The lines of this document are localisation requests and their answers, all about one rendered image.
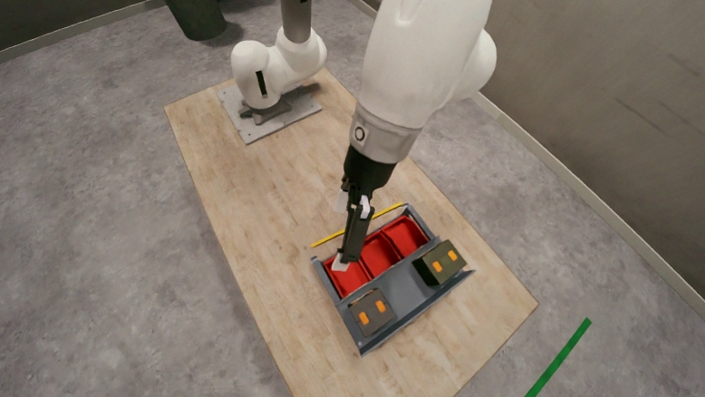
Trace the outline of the dark green box with orange grips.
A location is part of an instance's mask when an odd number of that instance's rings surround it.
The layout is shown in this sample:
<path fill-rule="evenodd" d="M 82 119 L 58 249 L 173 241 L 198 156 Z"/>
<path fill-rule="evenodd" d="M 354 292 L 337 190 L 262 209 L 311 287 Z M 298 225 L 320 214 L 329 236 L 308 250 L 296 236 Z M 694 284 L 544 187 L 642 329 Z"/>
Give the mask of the dark green box with orange grips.
<path fill-rule="evenodd" d="M 443 284 L 468 264 L 449 239 L 441 243 L 411 262 L 427 286 Z"/>

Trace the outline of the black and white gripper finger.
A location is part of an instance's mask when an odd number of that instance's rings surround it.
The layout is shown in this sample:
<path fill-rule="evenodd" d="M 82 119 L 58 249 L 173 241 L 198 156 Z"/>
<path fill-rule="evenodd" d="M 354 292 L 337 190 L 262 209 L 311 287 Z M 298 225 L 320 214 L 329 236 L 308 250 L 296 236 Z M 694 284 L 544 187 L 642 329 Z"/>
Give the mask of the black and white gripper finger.
<path fill-rule="evenodd" d="M 348 201 L 348 188 L 353 182 L 346 177 L 345 173 L 343 174 L 341 181 L 343 182 L 343 184 L 341 185 L 341 188 L 339 190 L 337 199 L 333 207 L 333 211 L 344 213 Z"/>
<path fill-rule="evenodd" d="M 362 195 L 360 204 L 357 204 L 356 208 L 352 208 L 353 192 L 354 186 L 350 185 L 346 206 L 348 217 L 343 244 L 342 247 L 337 248 L 338 254 L 333 261 L 332 270 L 346 271 L 351 262 L 359 262 L 368 227 L 375 211 L 374 207 L 369 206 L 370 201 L 368 202 L 366 195 Z"/>

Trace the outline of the yellow rail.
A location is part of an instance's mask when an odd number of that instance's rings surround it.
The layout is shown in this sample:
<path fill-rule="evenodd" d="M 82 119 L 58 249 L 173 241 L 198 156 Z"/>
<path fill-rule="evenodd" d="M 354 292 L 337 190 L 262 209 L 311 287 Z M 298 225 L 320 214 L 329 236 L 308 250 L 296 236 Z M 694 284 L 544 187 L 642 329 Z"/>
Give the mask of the yellow rail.
<path fill-rule="evenodd" d="M 397 207 L 400 206 L 400 205 L 402 205 L 402 202 L 400 202 L 400 203 L 398 203 L 398 204 L 396 204 L 396 205 L 394 205 L 394 206 L 392 206 L 392 207 L 386 208 L 385 210 L 383 210 L 383 211 L 381 211 L 381 212 L 379 212 L 379 213 L 373 215 L 373 216 L 372 216 L 372 219 L 373 219 L 373 218 L 376 218 L 376 217 L 378 217 L 378 216 L 380 216 L 380 215 L 382 215 L 382 214 L 384 214 L 384 213 L 386 213 L 386 212 L 388 212 L 388 211 L 390 211 L 390 210 L 392 210 L 392 209 L 394 209 L 394 208 L 397 208 Z M 337 236 L 341 235 L 342 233 L 344 233 L 344 231 L 345 231 L 345 229 L 343 229 L 343 230 L 341 230 L 341 231 L 339 231 L 339 232 L 337 232 L 337 233 L 334 233 L 334 234 L 330 235 L 329 237 L 326 237 L 326 238 L 324 238 L 324 239 L 322 239 L 322 240 L 319 240 L 319 241 L 313 243 L 313 244 L 310 245 L 310 246 L 311 246 L 311 247 L 318 246 L 318 245 L 322 244 L 323 242 L 325 242 L 325 241 L 327 241 L 327 240 L 329 240 L 329 239 L 331 239 L 331 238 L 333 238 L 333 237 L 337 237 Z"/>

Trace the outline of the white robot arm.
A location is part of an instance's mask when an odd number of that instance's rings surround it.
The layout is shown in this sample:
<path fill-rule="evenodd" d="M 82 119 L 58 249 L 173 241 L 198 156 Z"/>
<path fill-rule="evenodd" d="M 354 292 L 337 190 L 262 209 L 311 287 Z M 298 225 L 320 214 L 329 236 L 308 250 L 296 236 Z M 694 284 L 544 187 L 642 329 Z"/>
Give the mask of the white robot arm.
<path fill-rule="evenodd" d="M 434 111 L 472 96 L 494 72 L 497 50 L 484 30 L 492 0 L 376 1 L 381 7 L 349 141 L 372 160 L 398 163 Z M 291 111 L 280 92 L 316 75 L 327 60 L 324 42 L 311 28 L 312 0 L 280 4 L 283 26 L 275 46 L 244 41 L 231 54 L 246 104 L 237 113 L 251 115 L 256 126 Z"/>

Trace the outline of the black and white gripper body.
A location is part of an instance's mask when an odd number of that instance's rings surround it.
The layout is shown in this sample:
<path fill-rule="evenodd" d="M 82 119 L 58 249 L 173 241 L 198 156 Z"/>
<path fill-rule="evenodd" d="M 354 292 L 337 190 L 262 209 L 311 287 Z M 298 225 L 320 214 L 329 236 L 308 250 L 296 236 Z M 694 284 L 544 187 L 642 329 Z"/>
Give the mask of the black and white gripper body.
<path fill-rule="evenodd" d="M 352 204 L 360 204 L 362 195 L 366 195 L 369 202 L 372 192 L 387 184 L 397 164 L 372 160 L 362 155 L 350 143 L 343 171 L 354 186 Z"/>

